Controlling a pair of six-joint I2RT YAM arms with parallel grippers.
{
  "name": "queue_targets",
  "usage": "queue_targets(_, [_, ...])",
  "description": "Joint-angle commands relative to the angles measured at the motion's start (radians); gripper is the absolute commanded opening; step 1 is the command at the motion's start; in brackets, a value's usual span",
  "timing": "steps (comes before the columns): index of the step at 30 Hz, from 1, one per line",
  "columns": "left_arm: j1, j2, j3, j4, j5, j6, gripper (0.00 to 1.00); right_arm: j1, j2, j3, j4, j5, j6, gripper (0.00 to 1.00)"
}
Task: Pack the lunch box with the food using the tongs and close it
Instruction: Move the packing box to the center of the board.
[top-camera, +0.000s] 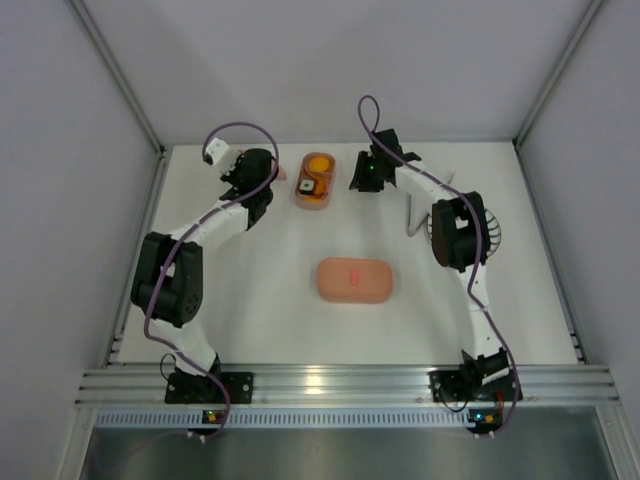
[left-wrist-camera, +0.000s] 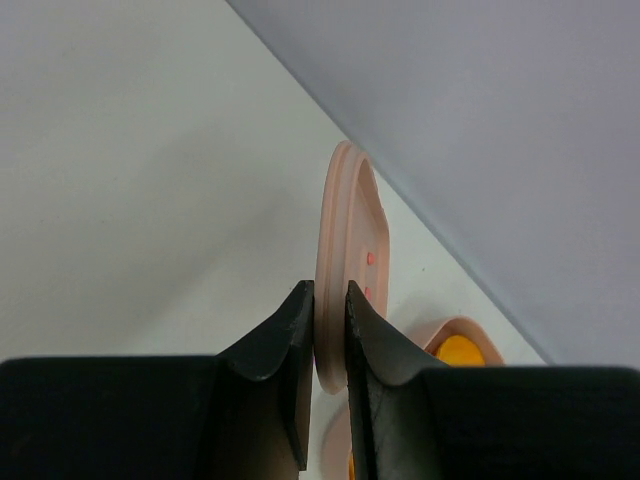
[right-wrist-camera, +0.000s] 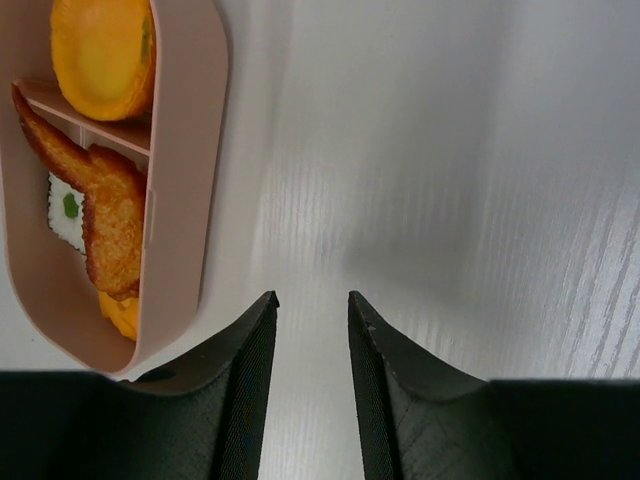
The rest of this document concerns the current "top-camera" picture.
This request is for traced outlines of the pink box lid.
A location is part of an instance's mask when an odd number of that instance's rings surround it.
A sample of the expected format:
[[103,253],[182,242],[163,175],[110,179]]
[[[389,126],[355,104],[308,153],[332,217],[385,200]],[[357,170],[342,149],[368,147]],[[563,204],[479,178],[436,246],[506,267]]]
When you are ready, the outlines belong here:
[[285,181],[287,179],[287,173],[286,173],[285,169],[282,166],[280,166],[278,168],[278,173],[277,173],[276,179],[278,181]]
[[378,259],[333,257],[317,266],[318,292],[325,291],[393,291],[391,267]]

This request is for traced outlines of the black white sushi roll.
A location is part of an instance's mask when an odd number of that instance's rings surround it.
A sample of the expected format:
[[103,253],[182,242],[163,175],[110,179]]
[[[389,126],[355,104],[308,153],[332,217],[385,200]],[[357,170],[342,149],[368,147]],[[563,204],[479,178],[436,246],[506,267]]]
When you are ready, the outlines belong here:
[[313,195],[316,182],[311,179],[303,179],[298,185],[298,191],[301,195]]

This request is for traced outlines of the orange round toy food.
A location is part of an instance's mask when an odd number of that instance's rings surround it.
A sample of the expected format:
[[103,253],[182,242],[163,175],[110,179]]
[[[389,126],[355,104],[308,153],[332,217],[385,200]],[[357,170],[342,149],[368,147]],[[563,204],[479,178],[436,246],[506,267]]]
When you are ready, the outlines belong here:
[[309,160],[309,169],[313,172],[330,172],[332,169],[332,165],[332,161],[327,157],[317,156]]

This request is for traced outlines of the pink lunch box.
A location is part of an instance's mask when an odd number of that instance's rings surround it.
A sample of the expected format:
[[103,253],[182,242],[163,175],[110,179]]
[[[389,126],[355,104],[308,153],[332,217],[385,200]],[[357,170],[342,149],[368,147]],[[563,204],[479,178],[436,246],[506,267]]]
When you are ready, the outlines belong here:
[[392,291],[370,291],[370,290],[349,290],[349,291],[325,291],[320,290],[322,299],[333,303],[344,304],[381,304],[386,302]]
[[330,200],[336,177],[336,160],[324,152],[306,154],[294,183],[294,198],[305,210],[322,210]]

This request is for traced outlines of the metal tongs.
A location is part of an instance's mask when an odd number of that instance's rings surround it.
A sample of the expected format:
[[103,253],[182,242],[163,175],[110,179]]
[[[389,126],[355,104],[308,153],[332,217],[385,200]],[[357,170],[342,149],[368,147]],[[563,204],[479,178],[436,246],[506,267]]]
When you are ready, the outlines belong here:
[[413,237],[426,222],[435,203],[454,199],[456,195],[437,182],[406,167],[400,169],[400,178],[400,187],[409,198],[407,234]]

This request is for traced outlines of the striped round plate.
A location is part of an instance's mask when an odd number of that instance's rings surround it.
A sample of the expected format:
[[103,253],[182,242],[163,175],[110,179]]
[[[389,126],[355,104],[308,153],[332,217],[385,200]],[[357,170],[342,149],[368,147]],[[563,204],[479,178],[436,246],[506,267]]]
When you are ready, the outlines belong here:
[[[485,210],[485,219],[487,222],[487,231],[489,234],[489,241],[490,241],[489,248],[487,250],[487,257],[490,258],[497,252],[497,250],[501,245],[502,230],[497,217],[494,215],[494,213],[491,210],[489,209]],[[429,241],[432,241],[433,223],[432,223],[432,218],[430,214],[427,214],[425,217],[425,220],[423,222],[423,229],[424,229],[426,238]]]

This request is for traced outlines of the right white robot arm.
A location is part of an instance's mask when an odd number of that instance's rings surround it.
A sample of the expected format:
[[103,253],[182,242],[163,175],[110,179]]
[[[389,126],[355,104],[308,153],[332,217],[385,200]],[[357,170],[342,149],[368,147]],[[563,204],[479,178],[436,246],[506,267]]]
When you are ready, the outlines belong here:
[[373,132],[369,138],[371,146],[358,154],[349,188],[374,193],[390,184],[430,209],[435,260],[456,273],[467,295],[469,325],[460,375],[475,387],[506,376],[508,348],[489,311],[486,262],[491,234],[482,196],[462,193],[424,170],[417,154],[402,149],[393,129]]

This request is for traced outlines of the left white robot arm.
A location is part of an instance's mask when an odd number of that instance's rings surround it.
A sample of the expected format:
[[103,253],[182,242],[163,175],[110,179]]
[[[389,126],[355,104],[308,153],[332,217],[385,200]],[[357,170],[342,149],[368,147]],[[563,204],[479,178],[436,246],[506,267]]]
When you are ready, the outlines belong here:
[[199,315],[205,300],[205,253],[250,230],[264,216],[279,169],[270,151],[236,150],[219,138],[206,146],[204,161],[219,169],[229,189],[186,225],[144,237],[130,298],[145,314],[144,336],[175,356],[180,373],[213,379],[219,375],[219,355],[206,339]]

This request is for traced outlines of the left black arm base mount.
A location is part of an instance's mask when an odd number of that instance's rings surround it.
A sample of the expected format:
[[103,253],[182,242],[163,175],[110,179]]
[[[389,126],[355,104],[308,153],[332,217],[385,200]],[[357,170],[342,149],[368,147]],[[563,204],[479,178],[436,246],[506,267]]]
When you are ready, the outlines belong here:
[[[253,396],[252,372],[222,372],[219,377],[231,404],[251,404]],[[190,375],[180,370],[167,380],[166,404],[224,404],[222,389],[209,377]]]

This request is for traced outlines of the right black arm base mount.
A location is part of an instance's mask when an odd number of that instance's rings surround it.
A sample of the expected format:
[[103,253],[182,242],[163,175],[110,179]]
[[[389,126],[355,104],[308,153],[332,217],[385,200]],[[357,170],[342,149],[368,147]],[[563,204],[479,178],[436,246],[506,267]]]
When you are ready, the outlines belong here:
[[452,402],[491,402],[497,401],[497,394],[502,395],[504,401],[511,402],[514,398],[521,400],[522,392],[516,389],[515,377],[512,371],[500,377],[490,377],[473,387],[462,378],[458,369],[446,368],[431,371],[429,374],[433,398],[436,401]]

